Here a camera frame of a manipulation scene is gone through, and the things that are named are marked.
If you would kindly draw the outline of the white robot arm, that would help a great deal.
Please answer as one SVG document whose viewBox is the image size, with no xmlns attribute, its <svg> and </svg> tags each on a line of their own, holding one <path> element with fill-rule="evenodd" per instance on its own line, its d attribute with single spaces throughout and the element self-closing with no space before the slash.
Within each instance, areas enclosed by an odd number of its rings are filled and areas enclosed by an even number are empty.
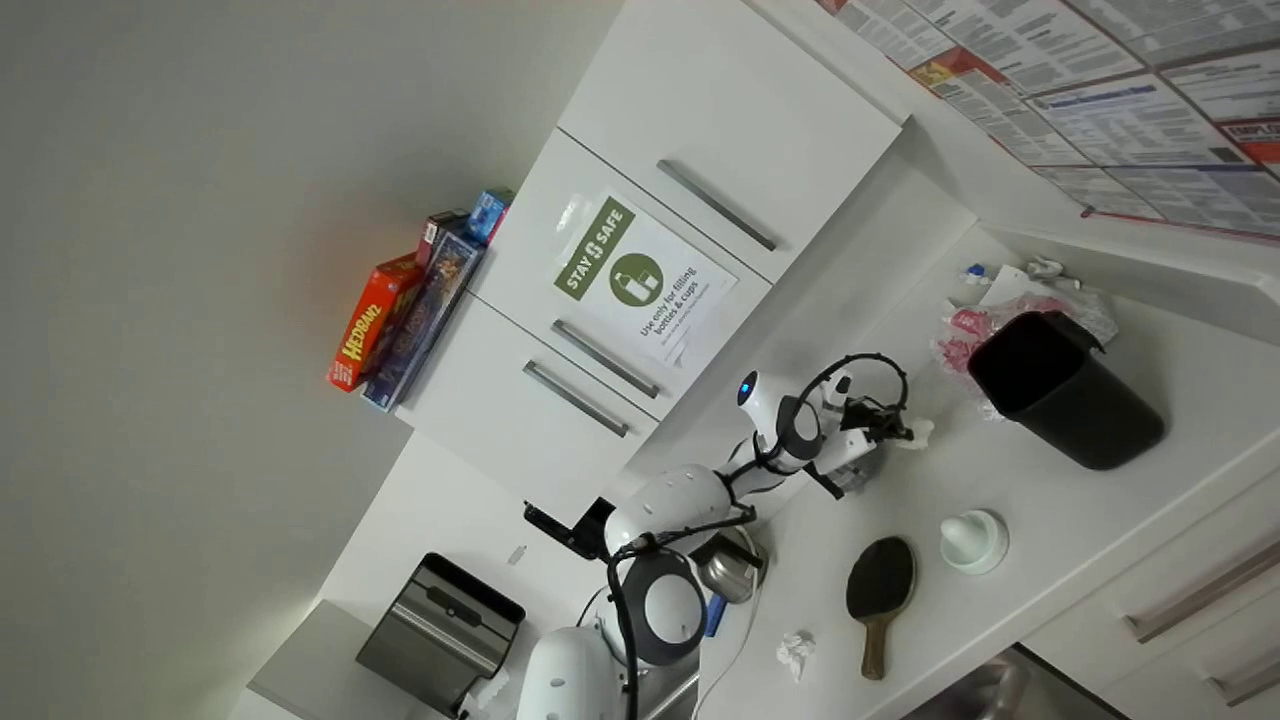
<svg viewBox="0 0 1280 720">
<path fill-rule="evenodd" d="M 515 720 L 638 720 L 642 674 L 701 653 L 712 616 L 733 593 L 712 577 L 717 555 L 758 566 L 740 530 L 758 515 L 758 497 L 787 480 L 814 480 L 845 498 L 887 448 L 925 448 L 933 422 L 909 413 L 913 384 L 894 394 L 856 386 L 845 354 L 798 390 L 780 390 L 758 373 L 737 384 L 748 437 L 721 466 L 683 466 L 638 485 L 623 498 L 595 498 L 574 524 L 527 502 L 523 520 L 602 566 L 602 588 L 573 628 L 531 644 Z"/>
</svg>

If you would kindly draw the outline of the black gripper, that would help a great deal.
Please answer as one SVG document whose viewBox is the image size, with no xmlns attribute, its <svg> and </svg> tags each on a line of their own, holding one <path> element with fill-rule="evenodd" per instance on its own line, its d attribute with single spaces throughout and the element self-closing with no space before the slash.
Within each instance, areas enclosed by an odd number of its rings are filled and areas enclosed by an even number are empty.
<svg viewBox="0 0 1280 720">
<path fill-rule="evenodd" d="M 819 409 L 829 413 L 819 485 L 830 497 L 858 492 L 879 471 L 887 448 L 919 453 L 933 439 L 925 417 L 858 394 L 846 373 L 819 384 Z"/>
</svg>

